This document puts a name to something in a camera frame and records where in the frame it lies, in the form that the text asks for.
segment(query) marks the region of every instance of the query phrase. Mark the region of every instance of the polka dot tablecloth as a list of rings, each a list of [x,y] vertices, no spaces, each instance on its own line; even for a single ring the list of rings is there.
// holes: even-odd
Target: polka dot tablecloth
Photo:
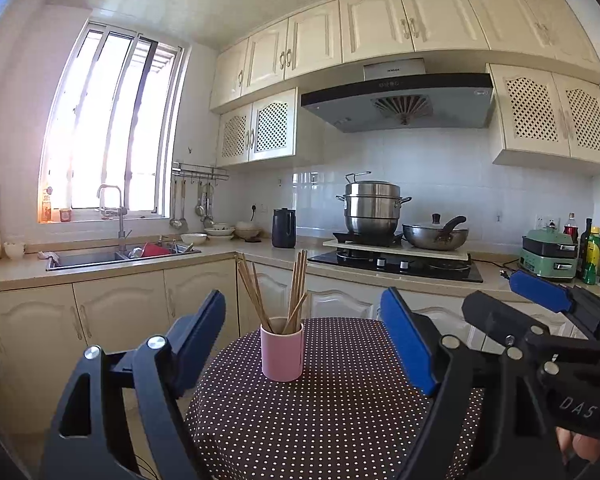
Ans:
[[[382,322],[304,320],[304,369],[291,383],[261,371],[260,333],[220,352],[186,424],[217,479],[391,479],[430,400],[405,376]],[[480,416],[474,390],[447,477],[464,473]]]

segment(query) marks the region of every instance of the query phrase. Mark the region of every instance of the countertop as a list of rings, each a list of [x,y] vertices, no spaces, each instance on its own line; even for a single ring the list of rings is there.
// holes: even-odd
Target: countertop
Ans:
[[[248,244],[242,240],[232,240],[231,242],[208,242],[198,248],[202,250],[201,253],[165,256],[151,260],[127,260],[95,267],[53,271],[47,271],[46,260],[39,260],[35,254],[26,254],[23,259],[15,261],[2,258],[0,260],[0,291],[85,282],[102,278],[112,278],[114,276],[126,276],[128,274],[135,274],[136,272],[173,269],[175,267],[185,267],[233,258],[235,253],[244,253],[246,259],[252,262],[292,270],[298,251],[306,249],[308,256],[311,258],[330,250],[321,245],[321,240],[316,239],[312,241],[310,238],[303,239],[296,245],[295,249],[275,248],[271,245],[270,240],[266,238],[261,243],[256,244]],[[528,303],[528,300],[509,289],[509,282],[500,276],[499,267],[483,262],[477,262],[477,266],[484,280],[483,283],[452,282],[449,280],[435,280],[416,276],[397,276],[384,272],[346,269],[313,262],[308,263],[307,273],[363,285],[380,287],[395,286],[401,290],[411,292],[455,296],[457,298],[464,298],[476,290],[481,290],[501,301]],[[588,288],[600,296],[600,286],[584,285],[582,282],[578,282],[577,284]]]

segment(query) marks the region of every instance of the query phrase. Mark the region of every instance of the window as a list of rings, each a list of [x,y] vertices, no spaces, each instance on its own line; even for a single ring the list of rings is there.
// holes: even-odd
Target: window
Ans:
[[[75,219],[117,208],[118,186],[136,216],[164,213],[165,172],[182,49],[90,23],[77,41],[48,122],[40,189]]]

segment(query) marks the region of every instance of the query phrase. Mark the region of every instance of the green bottle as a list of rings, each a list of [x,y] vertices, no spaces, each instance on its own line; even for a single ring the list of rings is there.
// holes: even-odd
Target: green bottle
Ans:
[[[584,265],[582,281],[587,285],[596,284],[598,265],[600,264],[600,228],[592,227],[587,243],[587,262]]]

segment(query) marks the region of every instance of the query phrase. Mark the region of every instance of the pink cup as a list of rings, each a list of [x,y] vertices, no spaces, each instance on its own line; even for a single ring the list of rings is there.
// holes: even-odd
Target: pink cup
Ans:
[[[282,330],[286,317],[272,317],[273,330]],[[304,365],[304,325],[293,334],[272,334],[260,326],[260,349],[262,350],[262,373],[267,379],[279,383],[295,381],[302,374]]]

